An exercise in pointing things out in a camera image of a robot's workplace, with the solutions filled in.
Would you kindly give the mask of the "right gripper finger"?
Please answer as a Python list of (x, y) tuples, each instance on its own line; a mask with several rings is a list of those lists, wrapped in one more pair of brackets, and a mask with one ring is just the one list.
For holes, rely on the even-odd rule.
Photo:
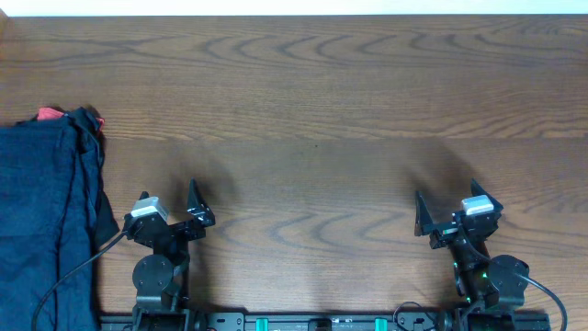
[(488, 193), (475, 178), (470, 181), (470, 191), (473, 197), (482, 195), (486, 196), (492, 203), (496, 212), (501, 212), (503, 210), (503, 205), (495, 197)]
[(415, 224), (414, 235), (429, 235), (435, 229), (435, 225), (429, 210), (426, 207), (424, 197), (420, 191), (415, 192)]

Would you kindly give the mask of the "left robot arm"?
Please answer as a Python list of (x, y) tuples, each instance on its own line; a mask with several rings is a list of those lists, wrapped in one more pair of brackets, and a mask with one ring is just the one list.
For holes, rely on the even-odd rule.
[(167, 221), (169, 211), (156, 196), (144, 191), (124, 217), (127, 238), (151, 248), (132, 272), (137, 290), (132, 310), (133, 330), (195, 330), (207, 328), (207, 317), (187, 306), (190, 253), (188, 243), (206, 236), (216, 223), (215, 215), (198, 190), (189, 182), (187, 212), (191, 218)]

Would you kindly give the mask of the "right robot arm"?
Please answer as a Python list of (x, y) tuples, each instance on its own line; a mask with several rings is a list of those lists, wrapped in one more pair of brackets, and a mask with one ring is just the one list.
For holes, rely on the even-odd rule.
[(433, 249), (453, 258), (455, 287), (466, 302), (440, 314), (441, 330), (516, 330), (515, 310), (525, 303), (529, 266), (509, 255), (491, 257), (486, 240), (498, 228), (503, 205), (472, 180), (471, 196), (444, 223), (434, 221), (424, 196), (415, 193), (416, 236), (427, 236)]

